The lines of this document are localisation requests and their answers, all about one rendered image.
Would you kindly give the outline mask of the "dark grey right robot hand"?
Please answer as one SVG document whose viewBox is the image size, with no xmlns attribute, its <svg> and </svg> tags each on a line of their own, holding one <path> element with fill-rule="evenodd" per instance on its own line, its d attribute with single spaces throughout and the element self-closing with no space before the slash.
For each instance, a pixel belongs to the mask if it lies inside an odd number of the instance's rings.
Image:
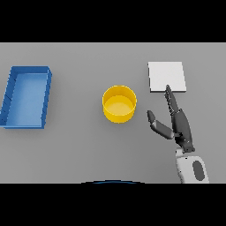
<svg viewBox="0 0 226 226">
<path fill-rule="evenodd" d="M 185 153 L 194 152 L 195 147 L 192 142 L 191 127 L 185 113 L 177 106 L 176 97 L 169 85 L 167 85 L 165 89 L 165 98 L 169 107 L 172 127 L 169 128 L 158 121 L 154 113 L 148 110 L 147 119 L 150 123 L 150 128 L 165 139 L 174 139 Z"/>
</svg>

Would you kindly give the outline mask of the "blue tray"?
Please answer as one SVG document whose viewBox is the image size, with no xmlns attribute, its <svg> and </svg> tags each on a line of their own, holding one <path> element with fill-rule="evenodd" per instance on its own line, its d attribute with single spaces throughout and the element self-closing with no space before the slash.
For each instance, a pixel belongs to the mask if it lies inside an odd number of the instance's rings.
<svg viewBox="0 0 226 226">
<path fill-rule="evenodd" d="M 0 127 L 43 129 L 51 79 L 48 66 L 12 66 L 0 108 Z"/>
</svg>

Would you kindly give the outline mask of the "pale square scale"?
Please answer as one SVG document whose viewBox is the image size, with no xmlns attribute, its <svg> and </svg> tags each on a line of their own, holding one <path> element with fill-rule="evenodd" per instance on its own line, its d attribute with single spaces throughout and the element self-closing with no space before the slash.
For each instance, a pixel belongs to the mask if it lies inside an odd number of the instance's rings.
<svg viewBox="0 0 226 226">
<path fill-rule="evenodd" d="M 152 93 L 162 93 L 169 85 L 173 92 L 185 93 L 186 84 L 181 62 L 148 62 L 149 87 Z"/>
</svg>

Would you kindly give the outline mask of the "yellow bowl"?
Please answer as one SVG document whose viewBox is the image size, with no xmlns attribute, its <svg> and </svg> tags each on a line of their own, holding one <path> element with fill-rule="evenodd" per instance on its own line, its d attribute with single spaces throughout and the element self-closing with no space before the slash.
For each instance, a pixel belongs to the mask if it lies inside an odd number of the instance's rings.
<svg viewBox="0 0 226 226">
<path fill-rule="evenodd" d="M 123 124 L 132 119 L 137 105 L 136 94 L 127 86 L 114 85 L 102 95 L 104 116 L 114 124 Z"/>
</svg>

